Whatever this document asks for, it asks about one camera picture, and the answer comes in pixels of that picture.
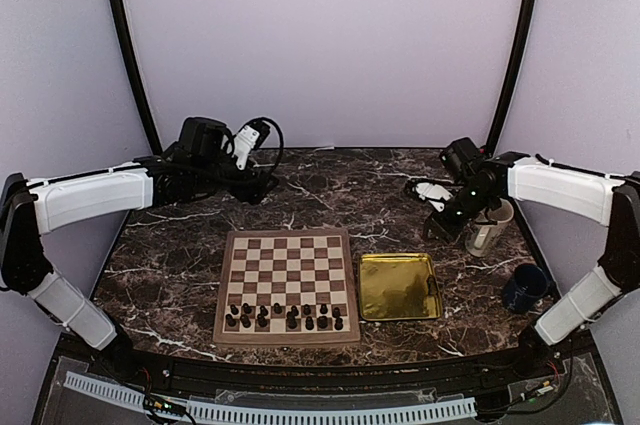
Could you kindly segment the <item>wooden chess board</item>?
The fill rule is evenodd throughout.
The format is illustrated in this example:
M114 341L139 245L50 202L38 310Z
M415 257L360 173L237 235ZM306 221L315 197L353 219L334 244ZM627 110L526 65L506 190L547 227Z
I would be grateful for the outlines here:
M242 304L252 311L251 326L240 322ZM283 312L273 314L280 303ZM321 315L321 304L329 313ZM228 327L225 315L235 304L237 323ZM316 328L305 329L302 306L309 304ZM259 307L268 309L268 325L259 328ZM300 311L299 328L288 331L286 316L292 305ZM341 307L344 328L334 329L334 307ZM317 320L328 317L328 327L319 329ZM213 341L219 346L349 346L359 342L359 312L355 290L349 233L344 228L309 230L231 231L227 235L219 282Z

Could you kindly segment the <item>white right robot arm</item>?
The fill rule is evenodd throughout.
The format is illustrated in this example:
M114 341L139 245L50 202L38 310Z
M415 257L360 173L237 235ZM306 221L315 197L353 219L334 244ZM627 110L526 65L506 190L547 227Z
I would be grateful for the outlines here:
M549 361L547 346L593 322L623 296L639 288L639 174L587 170L509 151L492 156L464 137L439 155L459 190L426 219L425 230L448 242L501 200L538 206L551 218L538 220L546 259L564 258L561 298L533 325L535 340L510 358L521 379L534 377Z

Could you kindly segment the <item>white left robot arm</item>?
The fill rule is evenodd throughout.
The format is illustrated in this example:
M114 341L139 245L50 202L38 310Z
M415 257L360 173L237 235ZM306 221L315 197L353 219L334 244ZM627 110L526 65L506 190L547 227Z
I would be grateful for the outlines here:
M258 204L277 185L281 160L268 167L251 158L270 133L284 137L271 118L257 117L232 132L219 121L189 117L179 138L159 155L75 175L28 179L10 175L1 197L1 289L33 300L86 345L120 381L141 372L117 322L72 285L46 257L44 236L103 216L209 198L220 191Z

